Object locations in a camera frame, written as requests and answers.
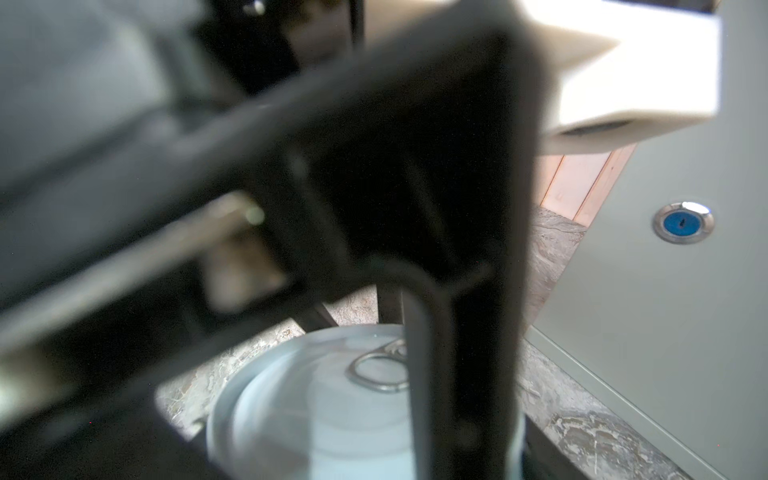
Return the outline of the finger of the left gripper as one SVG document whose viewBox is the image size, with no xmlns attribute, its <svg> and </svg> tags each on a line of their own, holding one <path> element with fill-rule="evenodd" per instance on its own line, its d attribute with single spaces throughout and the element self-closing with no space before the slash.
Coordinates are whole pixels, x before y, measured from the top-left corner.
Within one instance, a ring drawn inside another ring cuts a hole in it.
<svg viewBox="0 0 768 480">
<path fill-rule="evenodd" d="M 439 282 L 375 258 L 371 278 L 404 289 L 419 479 L 519 479 L 525 422 L 514 397 L 526 267 L 519 256 Z"/>
</svg>

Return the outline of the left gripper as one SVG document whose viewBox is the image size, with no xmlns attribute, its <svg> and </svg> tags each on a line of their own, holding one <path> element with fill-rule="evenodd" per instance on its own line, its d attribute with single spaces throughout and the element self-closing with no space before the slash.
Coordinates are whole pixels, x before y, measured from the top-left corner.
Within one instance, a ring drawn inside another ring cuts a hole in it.
<svg viewBox="0 0 768 480">
<path fill-rule="evenodd" d="M 230 479 L 164 382 L 368 287 L 528 246 L 540 46 L 459 1 L 367 41 L 296 1 L 1 5 L 1 475 Z"/>
</svg>

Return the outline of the grey metal cabinet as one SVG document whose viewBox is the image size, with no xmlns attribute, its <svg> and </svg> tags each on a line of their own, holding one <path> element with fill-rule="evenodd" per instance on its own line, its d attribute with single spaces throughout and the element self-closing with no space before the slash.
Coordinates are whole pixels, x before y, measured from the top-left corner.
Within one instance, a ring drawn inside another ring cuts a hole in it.
<svg viewBox="0 0 768 480">
<path fill-rule="evenodd" d="M 640 144 L 528 337 L 695 479 L 767 475 L 767 5 L 725 1 L 718 116 Z M 663 206 L 711 209 L 660 239 Z"/>
</svg>

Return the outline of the blue cabinet lock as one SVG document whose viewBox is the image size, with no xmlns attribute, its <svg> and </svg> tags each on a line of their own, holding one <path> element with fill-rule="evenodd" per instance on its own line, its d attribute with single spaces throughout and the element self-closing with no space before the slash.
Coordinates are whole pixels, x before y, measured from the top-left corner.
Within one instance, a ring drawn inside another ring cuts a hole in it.
<svg viewBox="0 0 768 480">
<path fill-rule="evenodd" d="M 707 238 L 715 228 L 710 208 L 694 202 L 670 203 L 660 208 L 652 219 L 654 233 L 662 240 L 689 245 Z"/>
</svg>

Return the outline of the silver can pull tab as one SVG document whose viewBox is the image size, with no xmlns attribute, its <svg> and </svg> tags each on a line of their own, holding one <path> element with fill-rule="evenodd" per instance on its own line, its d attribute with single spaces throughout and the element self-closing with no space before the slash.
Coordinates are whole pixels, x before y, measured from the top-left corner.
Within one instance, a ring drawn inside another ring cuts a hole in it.
<svg viewBox="0 0 768 480">
<path fill-rule="evenodd" d="M 404 329 L 335 327 L 245 365 L 208 417 L 209 459 L 232 479 L 413 479 Z"/>
</svg>

